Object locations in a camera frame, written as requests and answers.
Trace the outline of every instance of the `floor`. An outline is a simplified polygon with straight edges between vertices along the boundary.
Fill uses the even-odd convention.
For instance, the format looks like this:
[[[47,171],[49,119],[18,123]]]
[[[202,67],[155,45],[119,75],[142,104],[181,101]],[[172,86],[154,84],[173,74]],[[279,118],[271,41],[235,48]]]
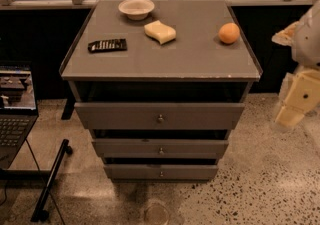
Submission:
[[[65,100],[43,100],[28,139],[49,169],[63,139],[65,156],[45,209],[44,224],[209,225],[320,224],[319,113],[294,129],[272,125],[276,94],[250,94],[214,180],[205,183],[113,183],[77,114],[61,120]],[[24,144],[11,169],[35,169]],[[0,184],[0,202],[4,184]],[[39,185],[8,183],[0,224],[31,224]]]

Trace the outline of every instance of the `black object with white markings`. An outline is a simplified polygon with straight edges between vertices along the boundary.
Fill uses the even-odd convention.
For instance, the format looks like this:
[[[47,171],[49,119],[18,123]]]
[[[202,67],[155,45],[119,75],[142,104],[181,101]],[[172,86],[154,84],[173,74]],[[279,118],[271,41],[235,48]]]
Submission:
[[[125,51],[127,50],[127,41],[125,39],[108,39],[94,41],[88,44],[90,53]]]

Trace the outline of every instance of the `laptop stand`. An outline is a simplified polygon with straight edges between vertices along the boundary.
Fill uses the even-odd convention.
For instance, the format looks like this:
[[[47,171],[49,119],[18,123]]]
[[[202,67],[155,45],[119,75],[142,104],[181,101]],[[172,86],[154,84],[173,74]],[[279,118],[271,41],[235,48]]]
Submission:
[[[55,161],[52,165],[50,171],[19,171],[19,170],[2,170],[0,169],[0,180],[43,180],[45,182],[45,186],[41,192],[41,195],[38,199],[37,205],[31,217],[31,222],[45,221],[49,217],[49,212],[44,210],[44,206],[46,204],[47,198],[50,194],[50,190],[58,173],[61,161],[64,157],[64,154],[68,155],[72,154],[72,148],[68,145],[69,140],[64,139],[61,143],[60,149],[56,155]]]

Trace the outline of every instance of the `sponge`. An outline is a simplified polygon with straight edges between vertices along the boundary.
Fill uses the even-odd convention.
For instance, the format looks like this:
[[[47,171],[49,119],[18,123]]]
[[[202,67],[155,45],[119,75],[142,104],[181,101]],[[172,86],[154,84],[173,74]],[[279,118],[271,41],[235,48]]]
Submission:
[[[176,31],[162,22],[154,21],[144,26],[147,36],[159,41],[160,45],[176,38]]]

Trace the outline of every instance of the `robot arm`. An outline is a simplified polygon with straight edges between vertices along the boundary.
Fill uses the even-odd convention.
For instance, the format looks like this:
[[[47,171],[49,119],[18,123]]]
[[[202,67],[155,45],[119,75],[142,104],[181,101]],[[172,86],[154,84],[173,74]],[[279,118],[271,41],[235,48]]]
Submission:
[[[287,74],[280,91],[280,109],[275,122],[294,127],[320,103],[320,1],[298,22],[276,33],[272,41],[291,46],[292,58],[299,63]]]

